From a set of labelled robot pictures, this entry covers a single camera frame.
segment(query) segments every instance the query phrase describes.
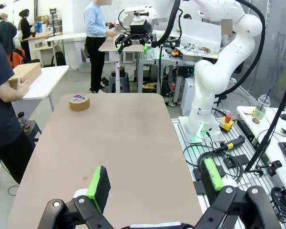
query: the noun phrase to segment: woman in black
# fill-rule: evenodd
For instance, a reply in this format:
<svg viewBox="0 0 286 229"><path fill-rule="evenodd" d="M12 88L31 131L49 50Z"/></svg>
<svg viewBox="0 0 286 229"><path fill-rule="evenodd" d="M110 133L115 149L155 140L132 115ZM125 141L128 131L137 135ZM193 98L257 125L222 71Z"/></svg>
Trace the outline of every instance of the woman in black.
<svg viewBox="0 0 286 229"><path fill-rule="evenodd" d="M32 25L29 24L27 17L29 16L30 11L28 9L23 10L21 12L22 20L21 20L21 31L22 31L22 40L30 37L31 35L31 27ZM31 54L30 54L30 47L29 47L29 41L22 41L21 47L25 52L25 55L27 57L27 60L31 60Z"/></svg>

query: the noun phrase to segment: white box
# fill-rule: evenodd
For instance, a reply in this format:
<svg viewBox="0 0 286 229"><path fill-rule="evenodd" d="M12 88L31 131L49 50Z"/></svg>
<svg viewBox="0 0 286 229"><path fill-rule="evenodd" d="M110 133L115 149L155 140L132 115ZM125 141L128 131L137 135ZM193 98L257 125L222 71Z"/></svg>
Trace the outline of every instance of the white box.
<svg viewBox="0 0 286 229"><path fill-rule="evenodd" d="M184 93L181 103L181 110L183 116L190 115L194 96L195 96L195 79L187 78L185 79Z"/></svg>

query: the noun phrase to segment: plastic cup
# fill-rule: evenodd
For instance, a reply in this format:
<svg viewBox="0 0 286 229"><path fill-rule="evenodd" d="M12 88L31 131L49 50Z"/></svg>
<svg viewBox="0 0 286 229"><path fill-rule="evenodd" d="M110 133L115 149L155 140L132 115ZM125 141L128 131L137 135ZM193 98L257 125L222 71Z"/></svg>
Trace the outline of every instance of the plastic cup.
<svg viewBox="0 0 286 229"><path fill-rule="evenodd" d="M266 94L262 95L257 100L257 106L254 111L252 121L256 124L260 124L266 114L266 108L270 107L270 98Z"/></svg>

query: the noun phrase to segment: person holding cardboard box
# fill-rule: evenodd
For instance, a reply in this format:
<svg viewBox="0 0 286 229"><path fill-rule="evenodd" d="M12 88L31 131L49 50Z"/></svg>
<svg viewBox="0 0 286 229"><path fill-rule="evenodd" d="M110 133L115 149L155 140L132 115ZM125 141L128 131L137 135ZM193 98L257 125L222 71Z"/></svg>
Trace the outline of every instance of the person holding cardboard box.
<svg viewBox="0 0 286 229"><path fill-rule="evenodd" d="M33 153L33 146L20 126L11 104L29 91L29 85L27 81L21 83L19 79L17 90L12 89L9 79L13 75L14 71L0 44L0 159L20 184Z"/></svg>
<svg viewBox="0 0 286 229"><path fill-rule="evenodd" d="M111 5L111 0L93 0L85 11L86 48L91 62L91 88L92 93L101 89L102 71L105 62L105 53L99 48L105 42L106 36L114 37L115 31L107 30L106 26L117 26L114 22L105 23L102 7Z"/></svg>

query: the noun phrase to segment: roll of tape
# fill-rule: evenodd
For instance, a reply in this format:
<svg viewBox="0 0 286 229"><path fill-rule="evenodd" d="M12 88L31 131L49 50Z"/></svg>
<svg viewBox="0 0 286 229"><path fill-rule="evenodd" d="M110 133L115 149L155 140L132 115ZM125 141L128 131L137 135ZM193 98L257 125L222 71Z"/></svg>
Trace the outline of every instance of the roll of tape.
<svg viewBox="0 0 286 229"><path fill-rule="evenodd" d="M73 111L84 111L90 107L90 98L84 94L77 94L71 98L69 104Z"/></svg>

